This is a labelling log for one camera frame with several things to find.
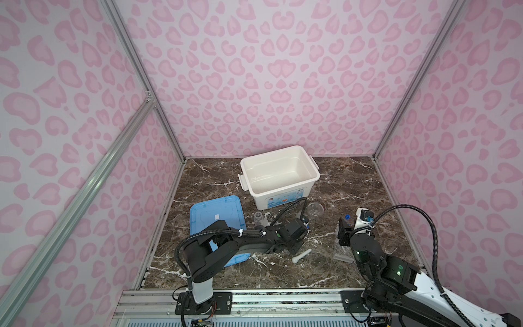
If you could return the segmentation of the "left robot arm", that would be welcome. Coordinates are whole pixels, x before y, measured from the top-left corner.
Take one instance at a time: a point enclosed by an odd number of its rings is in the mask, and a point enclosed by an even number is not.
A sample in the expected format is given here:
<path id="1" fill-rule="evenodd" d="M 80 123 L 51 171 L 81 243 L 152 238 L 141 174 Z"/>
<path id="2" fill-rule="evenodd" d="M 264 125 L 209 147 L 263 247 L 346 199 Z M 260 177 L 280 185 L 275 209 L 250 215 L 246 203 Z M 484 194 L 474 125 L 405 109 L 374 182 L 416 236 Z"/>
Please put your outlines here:
<path id="1" fill-rule="evenodd" d="M 309 234 L 307 219 L 286 224 L 261 226 L 253 230 L 235 229 L 217 220 L 203 231 L 182 240 L 175 260 L 187 277 L 188 293 L 195 304 L 213 297 L 212 279 L 234 257 L 241 254 L 298 253 Z"/>

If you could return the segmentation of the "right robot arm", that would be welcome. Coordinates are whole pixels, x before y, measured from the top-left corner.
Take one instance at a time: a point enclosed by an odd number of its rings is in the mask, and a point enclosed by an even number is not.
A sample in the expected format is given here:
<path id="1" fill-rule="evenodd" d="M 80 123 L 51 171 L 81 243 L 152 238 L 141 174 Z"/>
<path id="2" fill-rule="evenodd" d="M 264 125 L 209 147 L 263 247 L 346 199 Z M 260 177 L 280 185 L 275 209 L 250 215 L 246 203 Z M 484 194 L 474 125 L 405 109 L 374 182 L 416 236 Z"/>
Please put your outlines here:
<path id="1" fill-rule="evenodd" d="M 425 326 L 521 326 L 510 313 L 493 313 L 469 302 L 436 282 L 418 267 L 386 254 L 370 232 L 359 231 L 344 219 L 338 240 L 349 247 L 367 285 L 358 300 L 348 301 L 368 311 L 397 313 Z"/>

